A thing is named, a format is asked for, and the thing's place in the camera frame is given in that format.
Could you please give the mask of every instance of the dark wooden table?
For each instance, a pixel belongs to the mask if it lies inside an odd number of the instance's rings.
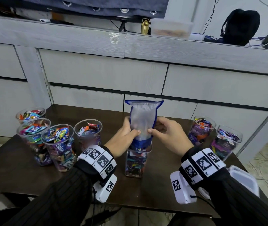
[[[74,126],[81,120],[93,118],[103,124],[101,132],[102,143],[106,143],[122,126],[123,119],[129,113],[88,109],[64,105],[52,105],[47,109],[47,118],[51,125],[69,124]],[[180,123],[187,133],[191,120],[174,119]],[[153,150],[150,153],[142,179],[129,178],[124,175],[125,154],[117,159],[117,183],[110,194],[107,203],[124,207],[141,208],[165,212],[188,212],[219,217],[204,201],[180,205],[176,202],[170,174],[180,167],[180,157],[170,152],[157,139],[153,140]],[[232,154],[226,161],[227,165],[236,165],[245,169]],[[18,205],[20,194],[37,196],[46,187],[60,179],[65,173],[60,173],[51,166],[40,167],[34,160],[30,149],[15,135],[0,148],[0,193],[6,194],[15,205]],[[268,204],[267,197],[261,192],[261,198]]]

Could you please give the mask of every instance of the clear plastic bag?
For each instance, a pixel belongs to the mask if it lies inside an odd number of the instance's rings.
[[[151,134],[147,132],[153,128],[157,119],[157,109],[164,101],[144,101],[144,100],[126,100],[125,103],[131,105],[130,127],[131,130],[137,129],[141,134],[133,140],[131,147],[133,150],[141,151],[146,149],[152,142]]]

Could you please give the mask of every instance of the blue bag trim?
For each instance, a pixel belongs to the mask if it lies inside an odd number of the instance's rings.
[[[154,126],[156,124],[156,120],[157,120],[157,109],[163,104],[164,101],[155,102],[155,101],[147,101],[147,100],[125,100],[125,103],[127,103],[128,105],[131,105],[131,102],[154,102],[154,103],[160,102],[159,105],[156,107],[155,120],[154,120],[154,123],[153,123],[153,126],[152,126],[152,128],[154,128]],[[133,150],[136,150],[136,151],[144,150],[149,145],[151,145],[152,139],[153,139],[153,136],[151,136],[150,138],[148,138],[146,140],[141,140],[141,141],[133,139],[131,147],[133,148]]]

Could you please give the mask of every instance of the hand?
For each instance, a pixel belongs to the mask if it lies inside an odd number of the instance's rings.
[[[193,147],[181,125],[176,121],[165,117],[157,117],[154,128],[148,129],[147,132],[157,137],[169,150],[179,156],[183,156]]]
[[[114,158],[121,156],[131,145],[133,139],[141,133],[140,130],[131,131],[129,117],[125,117],[123,126],[105,144]]]

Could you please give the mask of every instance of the black sleeve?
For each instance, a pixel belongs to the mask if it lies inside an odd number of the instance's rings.
[[[191,148],[182,161],[200,150]],[[225,167],[200,182],[200,186],[208,191],[225,225],[268,226],[268,206],[232,178]]]
[[[91,201],[91,179],[74,167],[4,225],[80,225]]]

